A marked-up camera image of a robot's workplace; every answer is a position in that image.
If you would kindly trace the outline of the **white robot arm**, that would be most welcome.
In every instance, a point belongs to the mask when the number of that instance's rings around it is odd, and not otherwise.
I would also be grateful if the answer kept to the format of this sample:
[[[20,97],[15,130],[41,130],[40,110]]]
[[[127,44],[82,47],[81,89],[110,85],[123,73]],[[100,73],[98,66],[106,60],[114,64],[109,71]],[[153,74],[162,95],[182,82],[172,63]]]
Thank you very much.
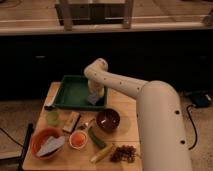
[[[84,75],[94,85],[136,100],[143,171],[192,171],[180,98],[170,84],[110,73],[102,58],[89,64]]]

